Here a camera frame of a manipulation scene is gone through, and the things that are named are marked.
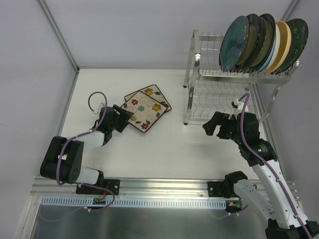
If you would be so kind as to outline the yellow bear plate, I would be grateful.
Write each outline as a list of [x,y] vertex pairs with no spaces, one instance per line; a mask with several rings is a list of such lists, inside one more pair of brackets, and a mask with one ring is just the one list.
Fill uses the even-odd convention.
[[282,65],[288,55],[292,42],[291,30],[287,23],[277,21],[276,28],[279,30],[280,39],[276,40],[276,44],[279,47],[275,47],[278,50],[274,51],[271,61],[264,71],[265,74],[275,72]]

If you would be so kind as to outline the grey reindeer plate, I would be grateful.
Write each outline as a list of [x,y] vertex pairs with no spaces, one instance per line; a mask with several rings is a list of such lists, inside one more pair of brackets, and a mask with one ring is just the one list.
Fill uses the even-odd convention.
[[249,19],[250,27],[256,28],[257,35],[254,42],[253,50],[245,63],[245,72],[248,72],[250,68],[257,65],[255,61],[258,58],[258,55],[260,54],[261,49],[264,45],[267,31],[266,21],[262,17],[256,15],[255,13],[251,13],[247,17]]

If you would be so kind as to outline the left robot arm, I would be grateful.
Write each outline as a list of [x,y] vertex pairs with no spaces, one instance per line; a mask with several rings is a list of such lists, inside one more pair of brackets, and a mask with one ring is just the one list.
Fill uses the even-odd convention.
[[40,175],[56,180],[58,185],[82,184],[94,194],[104,190],[102,172],[82,166],[83,153],[104,146],[112,138],[113,131],[122,132],[134,114],[117,105],[102,107],[99,118],[87,132],[66,138],[52,138],[40,167]]

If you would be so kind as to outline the cream bear plate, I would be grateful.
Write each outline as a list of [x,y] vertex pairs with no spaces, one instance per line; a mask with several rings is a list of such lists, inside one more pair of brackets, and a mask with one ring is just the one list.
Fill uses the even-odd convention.
[[267,74],[269,69],[271,68],[271,66],[274,64],[274,62],[276,60],[276,57],[278,55],[278,52],[279,52],[279,48],[280,48],[281,34],[280,34],[280,29],[279,29],[279,26],[278,26],[277,22],[276,22],[275,26],[276,26],[275,51],[274,51],[274,54],[272,56],[272,59],[271,59],[270,63],[268,64],[268,66],[263,71],[264,74]]

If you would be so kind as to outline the teal blossom plate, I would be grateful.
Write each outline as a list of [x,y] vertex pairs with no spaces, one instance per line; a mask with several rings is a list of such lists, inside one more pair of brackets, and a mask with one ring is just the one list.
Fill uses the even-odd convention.
[[248,38],[249,20],[241,15],[231,23],[221,43],[220,68],[223,72],[234,69],[243,55]]

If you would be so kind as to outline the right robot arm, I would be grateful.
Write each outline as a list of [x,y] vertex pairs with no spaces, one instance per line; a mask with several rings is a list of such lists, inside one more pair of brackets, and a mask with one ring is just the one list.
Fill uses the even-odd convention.
[[215,112],[203,125],[208,136],[219,126],[217,137],[238,145],[241,156],[256,173],[268,196],[265,199],[242,171],[225,175],[221,182],[208,182],[210,197],[240,197],[266,221],[268,239],[312,239],[319,234],[318,222],[311,221],[294,199],[271,144],[260,138],[255,114],[238,116]]

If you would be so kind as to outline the blue bear plate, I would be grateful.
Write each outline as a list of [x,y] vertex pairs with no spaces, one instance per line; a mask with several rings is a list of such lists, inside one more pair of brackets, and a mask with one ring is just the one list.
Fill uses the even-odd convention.
[[275,43],[272,46],[272,49],[270,51],[270,54],[268,55],[268,57],[266,58],[265,62],[262,64],[262,66],[258,69],[258,73],[264,71],[264,69],[268,66],[268,64],[270,63],[272,56],[274,54],[275,51]]

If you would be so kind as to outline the square floral plate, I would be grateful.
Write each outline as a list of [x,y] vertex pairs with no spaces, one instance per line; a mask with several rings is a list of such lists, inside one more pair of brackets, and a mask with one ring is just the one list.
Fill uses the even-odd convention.
[[142,93],[146,94],[147,96],[160,102],[163,106],[165,106],[167,108],[167,112],[172,110],[172,107],[169,104],[168,100],[165,98],[164,94],[161,92],[161,90],[159,89],[159,87],[156,84],[146,86],[144,88],[141,88],[137,91],[134,91],[134,92],[124,96],[125,101],[130,99],[137,92],[142,92]]
[[138,91],[121,108],[133,113],[128,119],[128,123],[142,133],[146,133],[167,111],[167,107],[159,101]]

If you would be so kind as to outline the striped rim round plate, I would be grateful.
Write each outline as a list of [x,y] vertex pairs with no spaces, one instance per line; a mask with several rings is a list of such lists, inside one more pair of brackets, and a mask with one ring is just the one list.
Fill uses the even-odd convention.
[[258,15],[255,13],[251,13],[247,15],[248,21],[249,21],[249,36],[248,41],[245,46],[244,52],[239,59],[238,63],[236,64],[235,71],[240,72],[247,62],[249,61],[252,53],[255,50],[257,40],[259,38],[259,32],[260,32],[260,21]]

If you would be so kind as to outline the brown rimmed cream plate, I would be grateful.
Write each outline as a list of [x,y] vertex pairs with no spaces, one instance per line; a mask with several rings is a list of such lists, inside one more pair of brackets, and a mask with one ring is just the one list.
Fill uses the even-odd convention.
[[266,68],[272,58],[276,42],[276,24],[274,17],[269,13],[262,14],[260,17],[266,22],[266,36],[263,47],[256,59],[257,64],[252,67],[251,73],[262,72]]

